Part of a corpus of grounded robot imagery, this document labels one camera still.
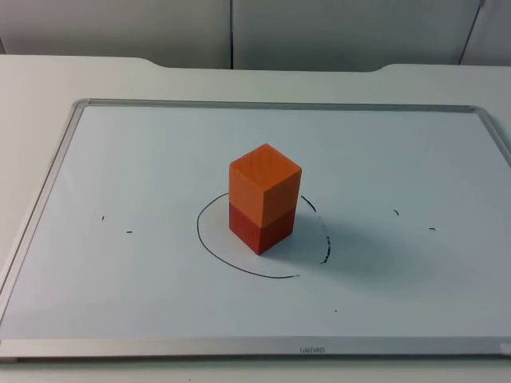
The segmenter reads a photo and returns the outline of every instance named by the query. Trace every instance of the brand logo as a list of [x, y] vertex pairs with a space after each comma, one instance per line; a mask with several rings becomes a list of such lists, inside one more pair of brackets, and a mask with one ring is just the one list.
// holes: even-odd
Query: brand logo
[[300, 347], [300, 353], [325, 353], [324, 347]]

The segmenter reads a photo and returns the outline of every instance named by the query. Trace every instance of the black marker line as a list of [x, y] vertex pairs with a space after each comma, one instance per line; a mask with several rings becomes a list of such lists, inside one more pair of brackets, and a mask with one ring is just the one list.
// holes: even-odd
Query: black marker line
[[327, 230], [327, 225], [325, 225], [325, 223], [323, 222], [323, 220], [321, 219], [321, 215], [318, 214], [318, 212], [316, 212], [316, 214], [318, 215], [318, 219], [319, 219], [319, 222], [321, 223], [321, 228], [323, 229], [323, 233], [324, 235], [327, 237], [327, 245], [328, 245], [328, 248], [327, 248], [327, 256], [325, 257], [325, 259], [320, 263], [320, 265], [323, 265], [324, 263], [327, 263], [328, 261], [328, 258], [330, 258], [330, 251], [331, 251], [331, 243], [330, 243], [330, 236], [328, 235], [328, 230]]
[[303, 200], [305, 202], [307, 202], [309, 204], [310, 207], [312, 207], [312, 210], [314, 210], [314, 213], [317, 213], [318, 211], [316, 210], [316, 208], [314, 207], [314, 205], [311, 203], [311, 201], [309, 201], [307, 198], [305, 198], [303, 195], [301, 195], [300, 197], [303, 198]]
[[211, 254], [213, 257], [219, 259], [220, 261], [222, 261], [223, 263], [229, 265], [230, 267], [234, 267], [235, 269], [239, 270], [239, 271], [243, 271], [244, 273], [247, 273], [247, 274], [252, 274], [252, 275], [257, 275], [258, 277], [263, 277], [263, 278], [269, 278], [269, 279], [289, 279], [289, 278], [294, 278], [294, 277], [299, 277], [299, 275], [284, 275], [282, 277], [278, 277], [278, 276], [274, 276], [274, 275], [265, 275], [265, 274], [258, 274], [258, 273], [254, 273], [253, 271], [249, 271], [249, 270], [245, 270], [241, 267], [238, 267], [238, 266], [235, 266], [233, 265], [232, 263], [230, 262], [227, 262], [225, 259], [222, 259], [220, 256], [216, 255], [213, 251], [211, 251], [209, 249], [209, 247], [206, 246], [206, 244], [204, 243], [204, 241], [202, 240], [202, 237], [200, 236], [200, 229], [199, 229], [199, 221], [200, 221], [200, 217], [202, 216], [202, 213], [204, 213], [204, 211], [210, 207], [214, 202], [216, 202], [218, 199], [226, 196], [227, 194], [229, 193], [224, 193], [224, 194], [221, 194], [219, 195], [218, 197], [216, 197], [213, 201], [211, 201], [210, 203], [208, 203], [206, 206], [204, 206], [204, 208], [200, 211], [199, 215], [197, 216], [197, 235], [199, 236], [199, 240], [200, 240], [200, 243], [202, 244], [202, 246], [204, 247], [204, 249], [206, 249], [208, 251], [209, 254]]

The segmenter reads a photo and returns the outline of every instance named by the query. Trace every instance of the table surface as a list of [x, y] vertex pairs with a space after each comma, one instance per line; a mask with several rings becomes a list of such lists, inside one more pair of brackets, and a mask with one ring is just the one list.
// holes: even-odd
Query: table surface
[[[135, 58], [0, 56], [0, 263], [13, 254], [73, 102], [477, 105], [511, 140], [511, 68], [391, 65], [371, 73], [166, 69]], [[187, 361], [7, 365], [9, 381], [509, 381], [500, 361]]]

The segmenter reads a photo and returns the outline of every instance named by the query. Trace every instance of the whiteboard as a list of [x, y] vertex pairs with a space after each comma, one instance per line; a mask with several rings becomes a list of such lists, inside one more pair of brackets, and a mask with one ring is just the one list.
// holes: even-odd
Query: whiteboard
[[[84, 105], [2, 343], [506, 343], [511, 171], [494, 131], [476, 109], [367, 108]], [[229, 163], [266, 142], [302, 167], [303, 198], [293, 234], [257, 256], [224, 193]]]

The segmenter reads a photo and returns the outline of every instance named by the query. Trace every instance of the orange block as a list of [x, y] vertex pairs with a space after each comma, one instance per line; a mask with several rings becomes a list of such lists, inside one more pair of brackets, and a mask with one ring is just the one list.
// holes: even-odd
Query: orange block
[[296, 207], [302, 168], [269, 144], [231, 162], [229, 202], [265, 227]]
[[301, 175], [268, 144], [229, 166], [229, 227], [256, 254], [292, 233]]
[[295, 209], [260, 228], [245, 214], [229, 204], [229, 228], [257, 255], [264, 253], [293, 232]]

